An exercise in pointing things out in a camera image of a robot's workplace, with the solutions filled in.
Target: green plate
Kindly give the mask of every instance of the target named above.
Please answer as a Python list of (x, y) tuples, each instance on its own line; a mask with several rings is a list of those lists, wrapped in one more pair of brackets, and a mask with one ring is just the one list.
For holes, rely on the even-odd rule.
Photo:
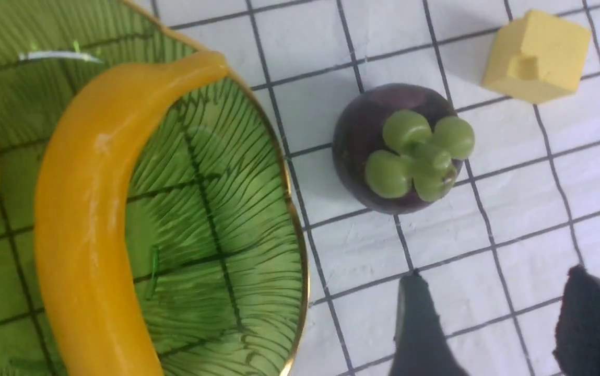
[[(32, 211), (63, 110), (108, 67), (199, 48), (126, 2), (0, 0), (0, 376), (66, 374), (42, 309)], [(288, 371), (307, 313), (304, 238), (272, 128), (235, 75), (183, 96), (148, 142), (126, 243), (166, 374)]]

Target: yellow block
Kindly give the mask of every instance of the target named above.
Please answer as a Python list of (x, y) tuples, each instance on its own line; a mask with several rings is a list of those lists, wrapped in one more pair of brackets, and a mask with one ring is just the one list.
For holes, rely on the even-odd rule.
[(540, 10), (504, 26), (490, 53), (483, 87), (538, 104), (579, 88), (591, 33)]

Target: gold rim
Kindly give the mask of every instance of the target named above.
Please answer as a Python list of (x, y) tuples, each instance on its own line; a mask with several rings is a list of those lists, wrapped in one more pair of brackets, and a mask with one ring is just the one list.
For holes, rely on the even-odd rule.
[[(132, 2), (132, 0), (118, 0), (123, 3), (126, 7), (130, 7), (138, 14), (146, 17), (152, 23), (156, 24), (157, 28), (159, 28), (164, 35), (173, 38), (176, 41), (184, 43), (185, 45), (189, 45), (191, 48), (197, 51), (209, 51), (209, 49), (199, 43), (198, 41), (192, 40), (188, 36), (183, 35), (173, 29), (168, 28), (164, 24), (162, 24), (156, 17), (147, 12), (146, 9), (143, 9), (139, 5)], [(293, 341), (293, 345), (290, 347), (290, 357), (286, 361), (286, 364), (283, 369), (281, 369), (281, 374), (279, 376), (288, 376), (290, 373), (290, 368), (293, 366), (295, 362), (295, 358), (297, 357), (298, 347), (300, 345), (300, 339), (302, 338), (302, 332), (304, 331), (304, 324), (307, 320), (307, 310), (309, 309), (309, 290), (310, 290), (310, 281), (309, 281), (309, 257), (307, 255), (307, 245), (304, 242), (304, 232), (302, 231), (302, 225), (300, 224), (300, 217), (298, 216), (297, 208), (295, 208), (295, 204), (293, 204), (292, 200), (292, 186), (290, 185), (290, 174), (288, 173), (288, 168), (286, 167), (286, 162), (284, 158), (284, 154), (281, 151), (281, 145), (279, 145), (279, 141), (276, 139), (276, 133), (274, 133), (273, 126), (265, 114), (265, 111), (262, 109), (259, 101), (256, 96), (252, 92), (250, 86), (248, 86), (245, 81), (230, 67), (228, 67), (228, 78), (235, 81), (235, 83), (240, 86), (240, 89), (243, 90), (244, 93), (248, 96), (249, 100), (251, 100), (256, 106), (257, 111), (261, 115), (261, 119), (265, 128), (268, 131), (269, 137), (272, 139), (274, 145), (274, 152), (276, 153), (276, 161), (279, 164), (281, 169), (281, 173), (283, 174), (286, 183), (284, 185), (284, 197), (286, 200), (286, 207), (288, 208), (288, 212), (290, 213), (290, 219), (293, 223), (293, 227), (295, 228), (295, 235), (297, 237), (298, 246), (300, 248), (300, 261), (302, 262), (302, 305), (300, 306), (300, 316), (298, 317), (298, 328), (295, 332), (295, 341)]]

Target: banana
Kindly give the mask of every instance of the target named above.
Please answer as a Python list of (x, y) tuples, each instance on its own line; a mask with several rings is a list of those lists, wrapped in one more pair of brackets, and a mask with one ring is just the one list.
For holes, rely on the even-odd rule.
[(128, 262), (128, 184), (168, 108), (227, 74), (216, 52), (121, 64), (87, 84), (59, 120), (35, 195), (35, 260), (70, 375), (162, 376)]

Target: mangosteen stem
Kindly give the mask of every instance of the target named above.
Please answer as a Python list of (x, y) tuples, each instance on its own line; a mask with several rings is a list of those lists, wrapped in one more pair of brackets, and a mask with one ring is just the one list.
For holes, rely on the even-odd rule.
[(450, 153), (443, 148), (419, 141), (408, 143), (400, 157), (409, 160), (407, 162), (410, 166), (407, 169), (408, 178), (418, 174), (432, 177), (443, 176), (453, 162)]

